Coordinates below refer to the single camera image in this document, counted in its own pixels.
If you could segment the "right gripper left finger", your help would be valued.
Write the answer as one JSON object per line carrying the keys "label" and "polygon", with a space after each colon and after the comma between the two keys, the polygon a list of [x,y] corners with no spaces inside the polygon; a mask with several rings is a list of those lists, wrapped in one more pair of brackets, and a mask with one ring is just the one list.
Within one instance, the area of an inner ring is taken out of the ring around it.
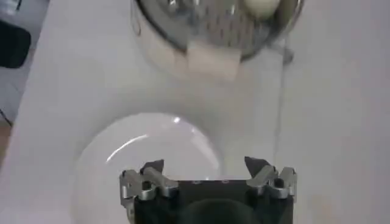
{"label": "right gripper left finger", "polygon": [[135,199],[150,201],[158,194],[174,197],[179,190],[179,182],[163,175],[164,165],[165,161],[158,159],[145,163],[139,172],[123,170],[119,175],[121,206],[130,212]]}

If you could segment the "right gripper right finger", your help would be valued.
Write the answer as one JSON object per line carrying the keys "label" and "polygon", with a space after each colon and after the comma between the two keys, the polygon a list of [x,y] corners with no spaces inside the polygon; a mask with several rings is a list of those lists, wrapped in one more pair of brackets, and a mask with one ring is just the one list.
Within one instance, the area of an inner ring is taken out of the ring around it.
{"label": "right gripper right finger", "polygon": [[275,166],[265,159],[244,157],[245,165],[251,178],[246,184],[255,190],[257,195],[268,193],[278,200],[297,197],[297,173],[292,167],[284,167],[279,172]]}

